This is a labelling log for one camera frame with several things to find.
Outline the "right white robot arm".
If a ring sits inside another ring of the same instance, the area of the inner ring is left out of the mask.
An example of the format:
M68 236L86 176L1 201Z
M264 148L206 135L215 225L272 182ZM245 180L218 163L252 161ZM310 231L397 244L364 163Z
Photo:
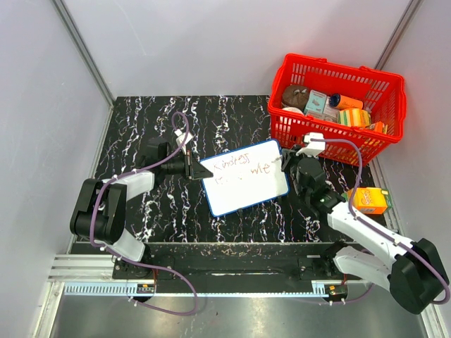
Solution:
M321 254L324 276L354 275L387 290L406 311L420 314L432 303L450 301L450 280L435 245L415 242L359 212L326 183L319 161L302 149L283 149L281 169L288 174L302 210L361 245L336 242Z

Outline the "blue framed whiteboard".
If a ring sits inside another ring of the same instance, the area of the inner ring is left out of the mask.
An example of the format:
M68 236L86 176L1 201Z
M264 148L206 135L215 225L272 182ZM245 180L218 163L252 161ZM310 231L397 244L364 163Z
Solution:
M214 176L202 184L212 216L220 217L290 191L281 170L281 148L275 139L205 158L200 163Z

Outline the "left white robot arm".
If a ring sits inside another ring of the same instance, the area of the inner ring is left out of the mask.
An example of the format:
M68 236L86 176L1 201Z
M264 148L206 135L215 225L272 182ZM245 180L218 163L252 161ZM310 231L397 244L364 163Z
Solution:
M182 175L188 180L214 176L192 157L191 151L178 149L171 156L171 146L165 139L150 139L138 151L137 168L131 173L110 180L90 178L82 183L70 231L129 260L128 270L137 278L146 278L153 263L144 256L146 245L125 228L127 202L156 189L167 175Z

